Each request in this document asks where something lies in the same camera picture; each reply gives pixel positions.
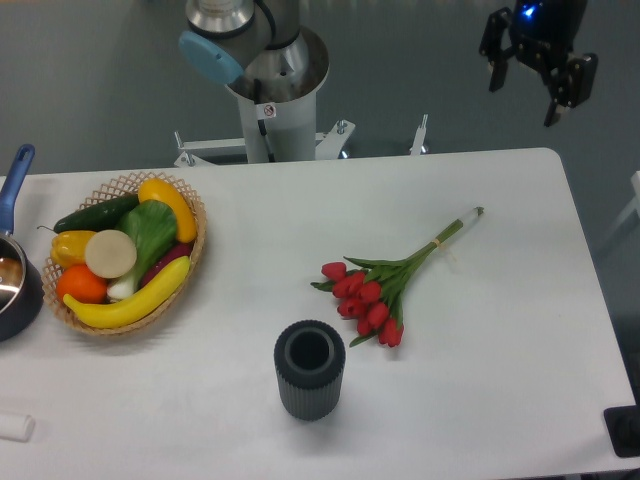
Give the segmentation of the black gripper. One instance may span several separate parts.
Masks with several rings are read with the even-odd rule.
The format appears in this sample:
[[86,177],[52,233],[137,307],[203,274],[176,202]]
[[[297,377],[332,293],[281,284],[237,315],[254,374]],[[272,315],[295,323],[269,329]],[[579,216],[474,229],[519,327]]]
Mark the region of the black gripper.
[[489,91],[504,86],[508,61],[513,47],[502,47],[509,29],[516,59],[536,72],[543,73],[543,82],[550,94],[550,104],[544,126],[560,120],[563,109],[573,109],[591,96],[598,68],[598,56],[587,53],[572,56],[573,41],[586,10],[580,0],[517,1],[512,11],[501,8],[487,19],[479,53],[490,67]]

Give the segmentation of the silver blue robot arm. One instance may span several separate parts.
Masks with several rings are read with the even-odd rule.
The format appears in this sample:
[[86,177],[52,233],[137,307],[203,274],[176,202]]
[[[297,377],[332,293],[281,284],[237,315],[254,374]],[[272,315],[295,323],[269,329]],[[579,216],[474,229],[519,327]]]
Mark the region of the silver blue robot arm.
[[[505,82],[509,60],[538,73],[550,95],[545,126],[560,109],[591,95],[598,57],[577,55],[573,43],[584,1],[518,1],[487,19],[479,46],[491,69],[489,89]],[[302,98],[325,81],[329,57],[322,40],[301,26],[296,1],[189,1],[179,38],[185,60],[208,80],[256,104]]]

